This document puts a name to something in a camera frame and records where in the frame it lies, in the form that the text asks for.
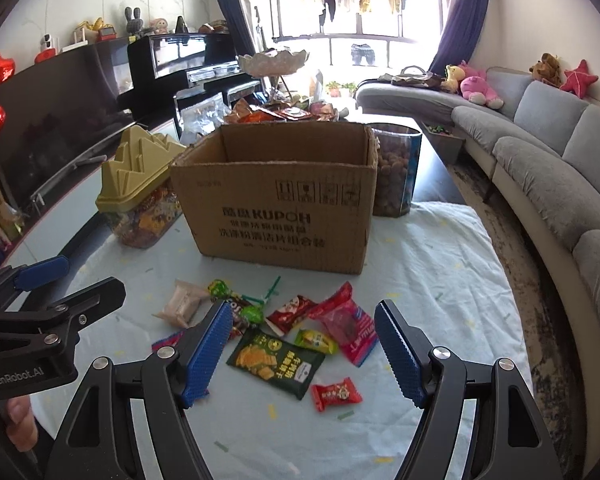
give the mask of gray sofa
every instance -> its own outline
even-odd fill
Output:
[[[365,112],[452,126],[520,219],[554,280],[577,346],[586,473],[600,458],[600,107],[529,75],[491,69],[487,78],[506,102],[502,113],[460,96],[383,93],[372,85],[360,88],[357,102]]]

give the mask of handling symbol on box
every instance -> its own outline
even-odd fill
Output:
[[[315,184],[313,182],[298,182],[298,202],[315,202]]]
[[[320,183],[320,203],[338,205],[338,184],[333,182]]]
[[[276,188],[280,202],[293,202],[295,200],[294,183],[291,180],[277,180]]]
[[[360,186],[358,184],[342,184],[342,205],[354,207],[360,205]]]

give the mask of human hand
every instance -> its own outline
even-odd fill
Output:
[[[38,441],[38,428],[33,417],[29,396],[7,401],[7,436],[20,452],[31,450]]]

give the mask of patterned rug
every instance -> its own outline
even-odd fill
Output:
[[[499,193],[482,202],[488,178],[467,154],[449,173],[489,233],[516,300],[536,403],[566,479],[582,478],[586,414],[580,364],[560,297],[535,247]]]

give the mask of brown cardboard box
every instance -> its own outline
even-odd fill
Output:
[[[226,124],[174,159],[171,180],[202,254],[359,274],[377,161],[362,124]]]

